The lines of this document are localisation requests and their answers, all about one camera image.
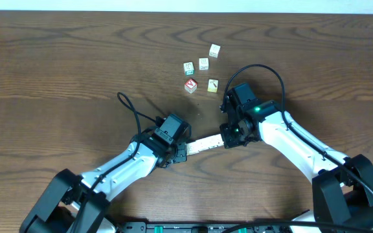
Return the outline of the wooden block red scribble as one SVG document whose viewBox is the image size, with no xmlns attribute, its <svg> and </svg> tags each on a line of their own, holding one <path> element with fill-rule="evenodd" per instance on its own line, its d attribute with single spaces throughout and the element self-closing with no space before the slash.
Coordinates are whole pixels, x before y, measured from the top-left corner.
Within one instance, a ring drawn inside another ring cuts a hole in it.
<svg viewBox="0 0 373 233">
<path fill-rule="evenodd" d="M 223 146 L 223 139 L 222 139 L 221 134 L 217 134 L 215 136 L 215 139 L 216 139 L 216 145 L 217 145 L 217 147 Z"/>
</svg>

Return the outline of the teal block umbrella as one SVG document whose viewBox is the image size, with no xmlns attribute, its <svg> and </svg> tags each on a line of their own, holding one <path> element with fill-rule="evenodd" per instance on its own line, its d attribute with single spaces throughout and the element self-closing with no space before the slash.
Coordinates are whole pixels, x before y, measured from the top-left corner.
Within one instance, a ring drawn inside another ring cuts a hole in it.
<svg viewBox="0 0 373 233">
<path fill-rule="evenodd" d="M 210 146 L 210 140 L 209 139 L 202 139 L 201 140 L 201 151 L 205 151 Z"/>
</svg>

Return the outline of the wooden block bee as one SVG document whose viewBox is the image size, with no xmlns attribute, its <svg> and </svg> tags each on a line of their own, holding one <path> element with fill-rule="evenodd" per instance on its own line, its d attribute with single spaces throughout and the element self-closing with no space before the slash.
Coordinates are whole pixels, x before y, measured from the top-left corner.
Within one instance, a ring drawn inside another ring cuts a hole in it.
<svg viewBox="0 0 373 233">
<path fill-rule="evenodd" d="M 199 153 L 201 151 L 203 151 L 203 143 L 197 140 L 194 143 L 194 153 Z"/>
</svg>

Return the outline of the wooden block soccer ball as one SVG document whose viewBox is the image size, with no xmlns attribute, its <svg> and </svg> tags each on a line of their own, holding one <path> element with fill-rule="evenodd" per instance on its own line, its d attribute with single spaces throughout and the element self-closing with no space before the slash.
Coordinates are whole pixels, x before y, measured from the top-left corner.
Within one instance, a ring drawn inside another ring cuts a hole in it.
<svg viewBox="0 0 373 233">
<path fill-rule="evenodd" d="M 214 135 L 213 137 L 211 137 L 210 139 L 209 139 L 209 145 L 208 145 L 208 147 L 209 148 L 215 148 L 215 147 L 217 147 L 218 146 L 218 139 L 217 139 L 217 137 Z"/>
</svg>

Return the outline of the wooden block ladybug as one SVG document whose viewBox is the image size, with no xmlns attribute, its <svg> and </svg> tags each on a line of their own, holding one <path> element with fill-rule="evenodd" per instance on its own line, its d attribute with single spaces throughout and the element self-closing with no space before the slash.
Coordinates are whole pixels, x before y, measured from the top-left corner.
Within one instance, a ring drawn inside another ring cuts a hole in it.
<svg viewBox="0 0 373 233">
<path fill-rule="evenodd" d="M 191 143 L 186 144 L 186 155 L 190 156 L 190 155 L 193 155 L 193 154 L 196 154 L 195 143 L 191 142 Z"/>
</svg>

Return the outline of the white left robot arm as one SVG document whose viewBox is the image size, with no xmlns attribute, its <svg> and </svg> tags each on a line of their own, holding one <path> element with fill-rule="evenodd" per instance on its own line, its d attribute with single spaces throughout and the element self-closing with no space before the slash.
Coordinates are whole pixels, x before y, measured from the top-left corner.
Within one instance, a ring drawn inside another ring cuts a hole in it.
<svg viewBox="0 0 373 233">
<path fill-rule="evenodd" d="M 57 173 L 22 222 L 20 232 L 97 232 L 111 201 L 156 167 L 170 164 L 191 127 L 156 128 L 136 138 L 120 155 L 80 175 L 68 169 Z"/>
</svg>

